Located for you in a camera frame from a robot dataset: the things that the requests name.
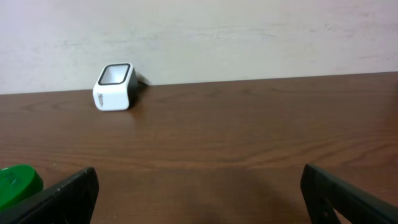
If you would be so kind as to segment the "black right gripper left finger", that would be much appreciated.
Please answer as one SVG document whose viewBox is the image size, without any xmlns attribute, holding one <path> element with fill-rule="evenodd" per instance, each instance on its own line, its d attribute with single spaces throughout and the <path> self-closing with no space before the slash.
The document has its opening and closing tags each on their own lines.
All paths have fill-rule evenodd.
<svg viewBox="0 0 398 224">
<path fill-rule="evenodd" d="M 99 192 L 94 167 L 84 168 L 1 212 L 1 224 L 90 224 Z"/>
</svg>

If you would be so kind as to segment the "green lid jar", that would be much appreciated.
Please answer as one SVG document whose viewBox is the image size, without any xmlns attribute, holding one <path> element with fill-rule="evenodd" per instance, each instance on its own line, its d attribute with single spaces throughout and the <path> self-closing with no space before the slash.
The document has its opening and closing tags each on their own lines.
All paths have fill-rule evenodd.
<svg viewBox="0 0 398 224">
<path fill-rule="evenodd" d="M 30 165 L 20 164 L 1 169 L 1 211 L 44 189 L 44 182 Z"/>
</svg>

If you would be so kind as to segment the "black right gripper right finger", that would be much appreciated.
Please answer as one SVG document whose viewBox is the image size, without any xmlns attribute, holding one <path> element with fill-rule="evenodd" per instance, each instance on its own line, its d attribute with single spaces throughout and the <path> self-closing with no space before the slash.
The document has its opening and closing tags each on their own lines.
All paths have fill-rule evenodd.
<svg viewBox="0 0 398 224">
<path fill-rule="evenodd" d="M 339 212 L 351 223 L 397 223 L 397 207 L 306 164 L 300 188 L 312 223 L 339 223 Z"/>
</svg>

